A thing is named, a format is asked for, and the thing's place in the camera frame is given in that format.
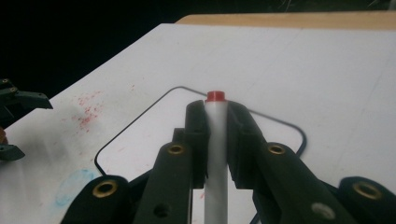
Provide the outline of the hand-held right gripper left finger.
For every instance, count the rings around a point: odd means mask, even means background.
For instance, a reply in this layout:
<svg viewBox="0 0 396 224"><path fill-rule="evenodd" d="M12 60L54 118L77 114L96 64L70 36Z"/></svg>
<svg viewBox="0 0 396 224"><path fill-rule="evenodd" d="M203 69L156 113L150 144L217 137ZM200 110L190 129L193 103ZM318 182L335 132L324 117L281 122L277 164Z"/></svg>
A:
<svg viewBox="0 0 396 224"><path fill-rule="evenodd" d="M187 105L185 126L159 150L133 224L191 224L192 192L205 183L208 142L205 105L198 100Z"/></svg>

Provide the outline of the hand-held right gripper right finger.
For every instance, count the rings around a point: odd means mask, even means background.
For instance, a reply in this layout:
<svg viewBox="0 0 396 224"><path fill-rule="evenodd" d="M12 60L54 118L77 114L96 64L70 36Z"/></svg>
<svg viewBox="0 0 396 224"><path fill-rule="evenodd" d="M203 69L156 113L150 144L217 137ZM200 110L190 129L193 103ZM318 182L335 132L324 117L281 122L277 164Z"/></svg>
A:
<svg viewBox="0 0 396 224"><path fill-rule="evenodd" d="M235 186L251 189L266 224L357 224L289 147L268 143L248 109L227 108L227 162Z"/></svg>

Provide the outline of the small whiteboard with handle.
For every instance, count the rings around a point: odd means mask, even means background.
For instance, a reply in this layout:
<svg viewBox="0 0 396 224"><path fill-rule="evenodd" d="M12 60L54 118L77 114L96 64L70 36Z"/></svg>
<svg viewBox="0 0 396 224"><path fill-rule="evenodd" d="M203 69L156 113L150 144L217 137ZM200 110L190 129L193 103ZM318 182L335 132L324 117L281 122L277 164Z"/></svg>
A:
<svg viewBox="0 0 396 224"><path fill-rule="evenodd" d="M107 175L129 181L139 177L153 167L160 147L172 140L174 129L185 126L187 105L205 98L195 90L173 88L99 150L97 166ZM259 112L250 114L266 141L283 144L295 152L304 150L306 136L299 127Z"/></svg>

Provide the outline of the white marker with red cap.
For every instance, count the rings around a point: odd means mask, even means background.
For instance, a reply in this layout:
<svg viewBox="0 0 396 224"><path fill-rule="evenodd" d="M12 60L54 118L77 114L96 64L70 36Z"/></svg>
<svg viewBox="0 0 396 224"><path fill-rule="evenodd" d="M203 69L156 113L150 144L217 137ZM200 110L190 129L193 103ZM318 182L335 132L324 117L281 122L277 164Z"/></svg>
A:
<svg viewBox="0 0 396 224"><path fill-rule="evenodd" d="M223 91L210 91L205 112L210 129L205 181L205 224L228 223L227 106Z"/></svg>

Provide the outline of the white table cover sheet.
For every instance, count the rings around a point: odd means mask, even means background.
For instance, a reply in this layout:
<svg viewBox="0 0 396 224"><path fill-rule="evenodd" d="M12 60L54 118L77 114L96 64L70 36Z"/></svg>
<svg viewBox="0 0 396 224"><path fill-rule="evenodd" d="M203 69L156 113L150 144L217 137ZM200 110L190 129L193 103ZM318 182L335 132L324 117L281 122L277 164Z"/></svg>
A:
<svg viewBox="0 0 396 224"><path fill-rule="evenodd" d="M396 31L162 24L7 129L25 156L0 162L0 224L59 224L99 150L177 87L301 128L329 184L396 192Z"/></svg>

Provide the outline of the wooden table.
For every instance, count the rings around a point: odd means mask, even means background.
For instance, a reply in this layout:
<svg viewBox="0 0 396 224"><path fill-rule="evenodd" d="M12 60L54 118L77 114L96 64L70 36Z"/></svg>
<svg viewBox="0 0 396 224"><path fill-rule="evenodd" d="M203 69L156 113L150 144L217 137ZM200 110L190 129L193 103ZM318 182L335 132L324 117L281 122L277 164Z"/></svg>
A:
<svg viewBox="0 0 396 224"><path fill-rule="evenodd" d="M194 14L177 24L396 31L396 11Z"/></svg>

